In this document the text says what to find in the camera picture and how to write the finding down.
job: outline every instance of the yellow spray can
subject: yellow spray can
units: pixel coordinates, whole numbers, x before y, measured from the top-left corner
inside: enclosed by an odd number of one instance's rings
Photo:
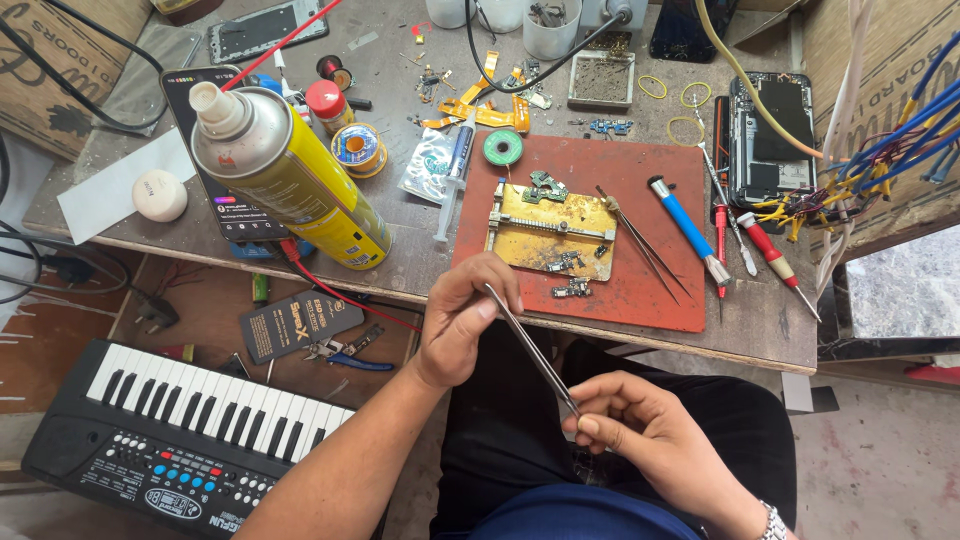
[[[373,268],[390,253],[390,227],[279,95],[204,82],[190,106],[190,151],[217,182],[347,268]]]

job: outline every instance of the red repair mat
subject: red repair mat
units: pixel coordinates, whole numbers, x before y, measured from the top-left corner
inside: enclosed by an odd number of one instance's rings
[[[493,190],[497,179],[507,174],[506,168],[493,166],[483,157],[483,143],[490,133],[479,132],[473,144],[467,192],[453,251],[454,266],[483,251],[493,207]],[[599,194],[595,186],[600,184],[608,195],[616,198],[627,218],[677,274],[693,298],[687,296],[661,268],[663,277],[680,300],[677,306],[633,238],[617,224],[609,281],[590,282],[592,296],[553,298],[550,289],[566,286],[568,277],[517,269],[524,308],[613,323],[703,331],[706,318],[704,264],[660,199],[647,186],[647,179],[656,174],[662,174],[668,184],[676,183],[674,195],[693,222],[702,225],[703,166],[703,152],[699,148],[526,136],[523,156],[510,167],[512,184],[532,185],[530,173],[535,170],[550,173],[566,184],[571,193],[596,197]]]

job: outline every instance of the hand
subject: hand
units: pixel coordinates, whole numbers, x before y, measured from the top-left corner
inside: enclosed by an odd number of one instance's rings
[[[510,311],[523,312],[514,269],[494,252],[468,258],[440,276],[430,289],[420,350],[411,360],[420,378],[437,388],[463,383],[473,373],[477,341],[496,317],[489,283]]]
[[[623,371],[570,388],[583,416],[564,431],[594,454],[610,447],[629,459],[673,506],[706,520],[731,539],[756,540],[767,511],[733,477],[707,436],[673,393]]]

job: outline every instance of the red bottle cap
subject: red bottle cap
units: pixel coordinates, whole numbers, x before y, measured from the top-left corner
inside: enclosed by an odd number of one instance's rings
[[[320,118],[333,118],[347,106],[347,98],[333,81],[317,81],[306,90],[306,106]]]

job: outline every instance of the rubber band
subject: rubber band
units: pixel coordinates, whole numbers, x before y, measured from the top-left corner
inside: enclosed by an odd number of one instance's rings
[[[684,122],[689,122],[693,124],[694,126],[697,127],[698,130],[700,130],[700,138],[697,139],[697,142],[694,142],[693,144],[685,144],[677,140],[677,138],[674,137],[672,133],[670,133],[670,124],[673,124],[674,122],[679,122],[681,120],[683,120]],[[689,116],[674,116],[673,118],[670,118],[669,122],[666,123],[666,136],[670,137],[670,140],[672,140],[673,143],[676,144],[677,146],[683,146],[686,148],[696,146],[704,141],[705,135],[706,133],[704,132],[704,127],[700,125],[700,122],[697,122],[695,119],[690,118]]]
[[[707,97],[704,98],[704,101],[702,101],[702,102],[700,102],[700,103],[698,103],[698,104],[696,104],[696,105],[690,105],[690,104],[688,104],[688,103],[686,102],[686,100],[684,99],[684,97],[686,96],[686,91],[687,91],[687,90],[690,90],[690,89],[693,88],[694,86],[705,86],[705,87],[707,88]],[[708,85],[707,83],[690,83],[689,85],[686,86],[686,88],[684,88],[684,91],[680,92],[680,103],[683,103],[683,104],[684,104],[684,107],[686,107],[686,108],[688,108],[688,109],[696,109],[696,108],[698,108],[698,107],[702,107],[702,106],[704,105],[704,103],[706,103],[707,100],[710,99],[710,95],[711,95],[712,93],[713,93],[713,88],[711,88],[710,85]]]
[[[652,80],[652,81],[657,81],[658,83],[660,83],[660,85],[663,86],[663,95],[662,95],[662,96],[655,96],[654,94],[650,93],[650,90],[644,88],[643,85],[640,83],[640,81],[642,81],[642,80],[644,80],[644,79],[650,79],[650,80]],[[663,98],[666,97],[666,85],[663,83],[663,81],[661,81],[660,79],[654,77],[653,75],[641,75],[640,78],[636,80],[636,85],[639,86],[640,89],[643,90],[648,96],[650,96],[650,97],[652,97],[652,98],[654,98],[654,99],[663,99]]]

